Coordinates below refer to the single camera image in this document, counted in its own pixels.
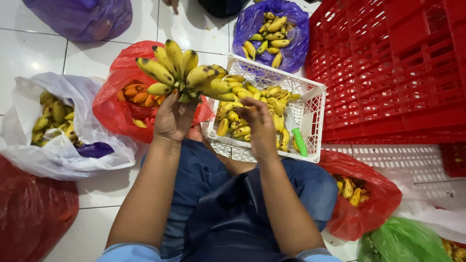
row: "knife blade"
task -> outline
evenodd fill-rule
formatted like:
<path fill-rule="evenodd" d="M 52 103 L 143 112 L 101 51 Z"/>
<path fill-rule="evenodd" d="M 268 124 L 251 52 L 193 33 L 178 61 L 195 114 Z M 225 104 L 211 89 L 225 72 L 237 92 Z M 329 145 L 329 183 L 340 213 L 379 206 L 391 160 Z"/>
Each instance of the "knife blade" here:
<path fill-rule="evenodd" d="M 285 117 L 285 124 L 288 130 L 295 135 L 296 145 L 299 148 L 299 153 L 302 157 L 308 156 L 308 149 L 306 148 L 306 144 L 304 143 L 304 139 L 302 139 L 301 132 L 299 132 L 299 127 L 296 124 L 295 117 L 293 116 L 293 112 L 290 107 L 285 109 L 286 117 Z"/>

